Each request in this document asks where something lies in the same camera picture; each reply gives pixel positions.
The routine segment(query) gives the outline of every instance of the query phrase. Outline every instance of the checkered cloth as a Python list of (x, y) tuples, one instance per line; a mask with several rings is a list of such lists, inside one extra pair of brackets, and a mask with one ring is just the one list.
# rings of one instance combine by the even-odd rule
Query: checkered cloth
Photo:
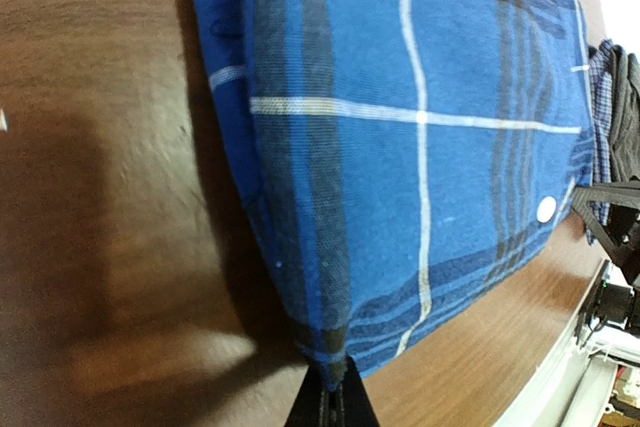
[[(591, 85), (591, 108), (596, 137), (596, 155), (593, 162), (593, 182), (611, 183), (611, 160), (609, 133), (613, 116), (613, 78), (611, 76), (613, 42), (605, 40), (592, 52), (589, 59), (589, 83)], [(609, 219), (609, 204), (593, 206), (596, 218), (602, 225)]]
[(524, 266), (590, 185), (578, 0), (195, 7), (233, 175), (330, 388)]

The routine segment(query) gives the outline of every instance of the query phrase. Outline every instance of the blue plaid cloth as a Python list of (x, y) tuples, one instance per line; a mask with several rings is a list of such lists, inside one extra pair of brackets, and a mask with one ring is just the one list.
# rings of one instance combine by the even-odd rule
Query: blue plaid cloth
[(591, 183), (578, 0), (195, 7), (232, 173), (330, 388), (524, 266)]
[[(611, 183), (611, 159), (609, 133), (613, 117), (613, 77), (611, 61), (613, 42), (604, 40), (589, 59), (589, 83), (591, 86), (591, 108), (596, 137), (596, 155), (593, 162), (593, 182)], [(609, 220), (609, 204), (598, 203), (593, 206), (596, 218), (602, 225)]]

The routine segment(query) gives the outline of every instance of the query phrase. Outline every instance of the blue checkered fabric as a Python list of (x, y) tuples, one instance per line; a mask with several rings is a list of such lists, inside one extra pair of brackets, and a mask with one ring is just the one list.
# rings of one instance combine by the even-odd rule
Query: blue checkered fabric
[[(613, 77), (611, 62), (613, 42), (604, 40), (589, 59), (589, 83), (591, 86), (591, 108), (596, 138), (596, 151), (593, 159), (593, 182), (608, 184), (611, 182), (611, 160), (609, 133), (613, 116)], [(596, 218), (602, 225), (609, 219), (609, 204), (597, 203), (593, 206)]]
[(578, 0), (195, 7), (232, 173), (330, 388), (524, 266), (591, 183)]

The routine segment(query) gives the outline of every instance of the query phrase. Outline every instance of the dark gray fabric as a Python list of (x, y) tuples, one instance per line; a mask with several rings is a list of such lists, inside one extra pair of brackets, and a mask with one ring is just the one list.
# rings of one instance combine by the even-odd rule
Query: dark gray fabric
[(640, 178), (640, 64), (634, 54), (614, 47), (611, 177), (614, 182)]

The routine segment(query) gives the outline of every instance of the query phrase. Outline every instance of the brown wooden surface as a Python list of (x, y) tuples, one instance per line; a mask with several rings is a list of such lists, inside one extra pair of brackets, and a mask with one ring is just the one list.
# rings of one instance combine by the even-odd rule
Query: brown wooden surface
[[(304, 369), (236, 197), (190, 0), (0, 0), (0, 426), (277, 426)], [(490, 425), (599, 258), (552, 247), (367, 379)]]

